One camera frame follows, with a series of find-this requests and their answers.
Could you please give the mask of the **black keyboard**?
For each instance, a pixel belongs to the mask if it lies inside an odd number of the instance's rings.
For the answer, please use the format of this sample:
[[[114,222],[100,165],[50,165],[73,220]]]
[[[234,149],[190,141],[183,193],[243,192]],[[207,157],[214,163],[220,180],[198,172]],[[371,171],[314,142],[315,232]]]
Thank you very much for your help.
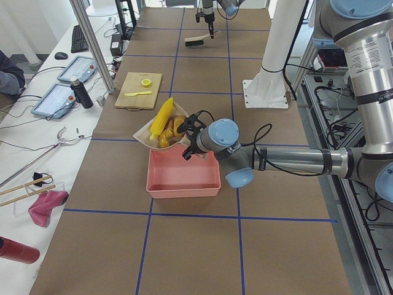
[[[88,51],[88,44],[80,25],[73,27],[71,38],[71,53]]]

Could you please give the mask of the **upper teach pendant tablet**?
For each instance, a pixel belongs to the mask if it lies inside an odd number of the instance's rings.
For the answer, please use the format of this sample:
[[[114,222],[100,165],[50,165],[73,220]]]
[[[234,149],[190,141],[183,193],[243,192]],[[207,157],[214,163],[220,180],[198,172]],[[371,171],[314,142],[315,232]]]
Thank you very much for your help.
[[[58,75],[57,80],[70,83],[71,77],[76,76],[81,82],[88,81],[96,71],[96,62],[93,58],[76,56],[70,64]]]

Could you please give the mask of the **beige plastic dustpan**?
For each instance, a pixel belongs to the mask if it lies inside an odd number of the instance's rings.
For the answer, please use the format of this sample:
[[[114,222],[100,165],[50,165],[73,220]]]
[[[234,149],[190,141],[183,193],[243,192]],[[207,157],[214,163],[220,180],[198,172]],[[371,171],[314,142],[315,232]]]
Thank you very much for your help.
[[[153,140],[150,139],[150,126],[153,124],[156,118],[156,116],[154,116],[151,120],[148,121],[148,123],[146,123],[136,133],[134,133],[133,137],[149,149],[153,150],[164,151],[174,148],[177,144],[181,144],[187,148],[190,146],[190,140],[187,135],[184,134],[182,136],[175,136],[173,133],[174,127],[171,121],[173,121],[174,118],[178,116],[188,117],[189,115],[176,102],[174,102],[173,110],[161,135],[156,136]]]

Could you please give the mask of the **yellow toy corn cob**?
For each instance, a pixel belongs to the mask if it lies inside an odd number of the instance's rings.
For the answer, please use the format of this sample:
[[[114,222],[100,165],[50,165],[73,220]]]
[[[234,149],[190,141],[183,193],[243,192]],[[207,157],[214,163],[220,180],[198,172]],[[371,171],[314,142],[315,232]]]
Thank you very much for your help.
[[[150,140],[154,140],[163,132],[173,110],[174,98],[168,98],[161,106],[152,125],[150,126]]]

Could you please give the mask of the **pink plastic bin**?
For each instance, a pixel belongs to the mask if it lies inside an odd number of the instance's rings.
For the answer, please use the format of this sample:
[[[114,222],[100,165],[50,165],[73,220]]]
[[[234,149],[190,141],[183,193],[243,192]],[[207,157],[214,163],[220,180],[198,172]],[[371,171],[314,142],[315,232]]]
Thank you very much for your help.
[[[213,197],[221,188],[219,163],[212,152],[185,160],[180,144],[151,150],[147,172],[147,192],[155,199]]]

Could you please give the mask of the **black computer mouse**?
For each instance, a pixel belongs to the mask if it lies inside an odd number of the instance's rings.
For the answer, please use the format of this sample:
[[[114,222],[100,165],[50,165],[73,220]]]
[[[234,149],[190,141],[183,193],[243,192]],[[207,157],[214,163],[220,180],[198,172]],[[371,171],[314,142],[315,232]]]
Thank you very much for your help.
[[[65,52],[57,52],[57,53],[54,55],[54,58],[55,58],[56,60],[66,60],[66,59],[68,59],[68,54],[65,53]]]

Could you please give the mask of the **black water bottle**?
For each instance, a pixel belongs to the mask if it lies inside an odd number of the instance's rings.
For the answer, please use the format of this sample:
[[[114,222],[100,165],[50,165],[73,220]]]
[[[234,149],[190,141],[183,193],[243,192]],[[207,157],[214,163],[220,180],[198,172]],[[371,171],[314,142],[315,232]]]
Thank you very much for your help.
[[[70,81],[71,81],[70,87],[76,96],[77,102],[80,103],[85,109],[91,108],[93,106],[93,102],[84,84],[76,76],[72,76],[70,78]]]

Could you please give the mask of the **yellow lemon slices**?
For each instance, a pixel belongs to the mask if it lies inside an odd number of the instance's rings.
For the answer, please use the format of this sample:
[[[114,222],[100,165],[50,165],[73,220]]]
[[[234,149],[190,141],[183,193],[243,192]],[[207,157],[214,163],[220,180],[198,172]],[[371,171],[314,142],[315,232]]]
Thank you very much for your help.
[[[143,87],[148,87],[148,86],[150,86],[152,84],[152,81],[150,80],[150,79],[143,79],[142,81],[141,81],[141,85],[143,86]]]

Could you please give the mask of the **tan toy ginger root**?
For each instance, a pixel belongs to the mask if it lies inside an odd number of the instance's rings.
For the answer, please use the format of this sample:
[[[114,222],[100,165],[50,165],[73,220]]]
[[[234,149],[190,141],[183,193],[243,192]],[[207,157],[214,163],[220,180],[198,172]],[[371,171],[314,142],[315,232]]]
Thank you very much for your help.
[[[175,144],[175,136],[173,135],[173,120],[170,119],[161,133],[161,135],[158,137],[158,145],[160,148],[167,148],[171,145]]]

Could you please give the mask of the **wooden chopsticks pair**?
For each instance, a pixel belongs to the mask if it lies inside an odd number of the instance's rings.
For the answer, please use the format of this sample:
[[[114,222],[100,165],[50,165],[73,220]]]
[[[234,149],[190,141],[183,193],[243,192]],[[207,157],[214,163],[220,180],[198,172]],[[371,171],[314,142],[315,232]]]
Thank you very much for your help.
[[[34,179],[28,183],[1,191],[1,207],[27,199],[28,197],[39,195],[54,188],[56,188],[56,185],[54,184],[52,176],[45,175],[44,177]]]

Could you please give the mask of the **brown toy potato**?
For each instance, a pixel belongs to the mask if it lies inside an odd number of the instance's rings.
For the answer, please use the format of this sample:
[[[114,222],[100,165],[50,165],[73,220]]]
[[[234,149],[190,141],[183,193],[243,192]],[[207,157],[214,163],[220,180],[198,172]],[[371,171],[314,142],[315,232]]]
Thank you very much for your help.
[[[183,137],[185,132],[179,132],[178,128],[184,123],[185,116],[175,116],[173,119],[173,135],[175,137]]]

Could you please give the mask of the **aluminium frame post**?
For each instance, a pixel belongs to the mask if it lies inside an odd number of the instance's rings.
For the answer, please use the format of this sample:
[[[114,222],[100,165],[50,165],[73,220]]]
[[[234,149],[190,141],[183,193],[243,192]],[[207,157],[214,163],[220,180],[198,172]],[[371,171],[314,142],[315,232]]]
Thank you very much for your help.
[[[80,25],[82,32],[86,38],[89,50],[96,61],[98,71],[101,78],[106,86],[108,94],[112,94],[115,90],[113,80],[109,74],[109,70],[106,66],[102,51],[100,49],[99,43],[95,36],[94,30],[91,26],[89,17],[85,11],[83,1],[80,0],[70,0],[71,7],[74,11],[74,15]]]

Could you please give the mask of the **red water bottle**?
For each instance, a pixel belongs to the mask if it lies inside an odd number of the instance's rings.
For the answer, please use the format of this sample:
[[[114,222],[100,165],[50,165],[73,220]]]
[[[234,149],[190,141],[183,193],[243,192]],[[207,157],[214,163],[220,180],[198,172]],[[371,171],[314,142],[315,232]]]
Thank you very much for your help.
[[[32,264],[38,260],[40,251],[5,237],[1,237],[1,258]]]

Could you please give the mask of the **bamboo cutting board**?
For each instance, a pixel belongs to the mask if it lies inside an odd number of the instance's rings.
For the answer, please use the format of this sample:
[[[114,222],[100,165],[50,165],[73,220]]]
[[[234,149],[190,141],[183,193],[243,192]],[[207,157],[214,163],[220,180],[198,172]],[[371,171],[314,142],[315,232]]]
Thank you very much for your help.
[[[143,79],[150,79],[152,84],[148,87],[143,87],[141,85]],[[157,100],[161,80],[162,74],[160,73],[128,72],[115,102],[115,107],[120,109],[153,109]],[[124,96],[124,93],[143,92],[148,90],[151,90],[152,94],[134,97]]]

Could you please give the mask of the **yellow plastic knife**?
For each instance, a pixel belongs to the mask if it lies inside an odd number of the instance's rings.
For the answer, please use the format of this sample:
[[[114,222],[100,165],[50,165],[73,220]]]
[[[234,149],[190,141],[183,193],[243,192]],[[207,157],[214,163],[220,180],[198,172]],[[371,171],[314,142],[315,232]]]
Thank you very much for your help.
[[[134,96],[138,96],[138,95],[150,95],[150,94],[152,94],[152,91],[148,90],[148,91],[143,91],[143,92],[124,93],[124,96],[134,97]]]

